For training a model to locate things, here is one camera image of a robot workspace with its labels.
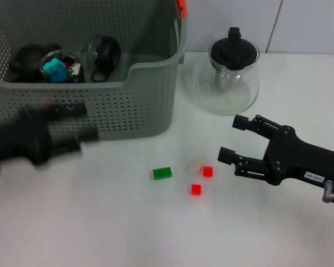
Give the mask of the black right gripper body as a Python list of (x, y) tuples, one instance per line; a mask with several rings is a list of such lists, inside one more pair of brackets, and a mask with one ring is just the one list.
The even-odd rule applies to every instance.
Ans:
[(274, 133), (264, 159), (269, 167), (265, 180), (271, 185), (278, 186), (287, 178), (321, 188), (328, 180), (334, 184), (334, 151), (302, 141), (290, 126)]

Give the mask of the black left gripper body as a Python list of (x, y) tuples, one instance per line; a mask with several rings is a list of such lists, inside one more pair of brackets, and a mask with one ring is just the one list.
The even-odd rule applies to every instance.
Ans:
[(34, 165), (50, 158), (52, 139), (47, 123), (55, 120), (52, 110), (22, 110), (10, 123), (0, 124), (0, 163), (15, 158)]

